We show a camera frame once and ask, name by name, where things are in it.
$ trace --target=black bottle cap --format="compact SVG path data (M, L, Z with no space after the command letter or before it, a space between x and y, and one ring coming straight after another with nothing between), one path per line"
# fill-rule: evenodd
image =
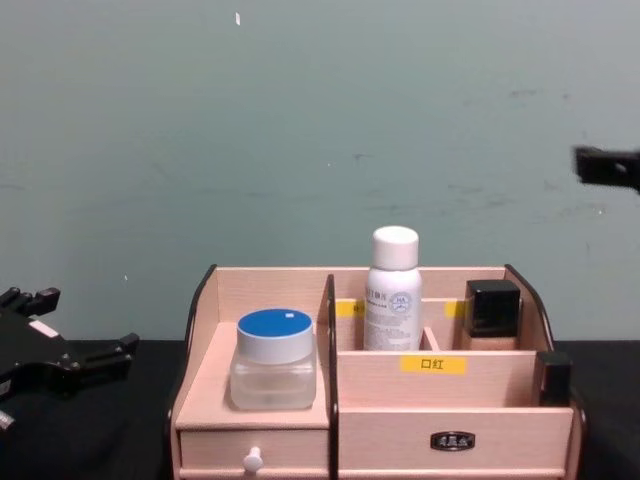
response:
M470 337L517 337L520 289L510 280L469 280L464 328Z
M538 352L533 373L533 404L566 407L571 399L571 359L563 352Z

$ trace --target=white bottle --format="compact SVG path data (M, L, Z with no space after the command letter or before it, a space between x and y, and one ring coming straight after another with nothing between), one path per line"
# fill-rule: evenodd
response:
M418 350L422 338L422 277L418 234L407 227L373 232L366 288L365 350Z

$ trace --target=wooden desk organizer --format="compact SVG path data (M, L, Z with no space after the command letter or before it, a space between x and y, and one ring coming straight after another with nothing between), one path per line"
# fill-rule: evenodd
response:
M417 352L362 351L367 272L209 270L194 296L184 376L167 418L175 480L578 478L584 410L575 398L564 408L532 405L536 352L552 350L553 340L540 298L513 267L422 268ZM522 292L519 350L452 350L466 281L500 278ZM273 307L314 321L316 400L301 411L239 411L228 393L236 322ZM432 448L434 433L451 431L473 433L473 448ZM264 467L250 475L242 460L254 446Z

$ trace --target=white drawer knob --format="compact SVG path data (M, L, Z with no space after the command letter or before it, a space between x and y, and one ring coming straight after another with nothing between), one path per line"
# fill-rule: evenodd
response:
M244 469L249 473L256 473L260 470L264 465L262 457L260 456L260 449L258 447L251 447L249 455L244 457L242 465L244 465Z

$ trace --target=yellow label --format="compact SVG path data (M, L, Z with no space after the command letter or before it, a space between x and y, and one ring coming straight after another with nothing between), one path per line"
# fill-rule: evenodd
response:
M364 300L337 300L337 317L364 317Z
M444 304L444 314L447 318L464 318L464 309L466 306L464 300L453 300Z
M467 373L467 359L440 355L403 355L400 357L400 370L414 373L464 375Z

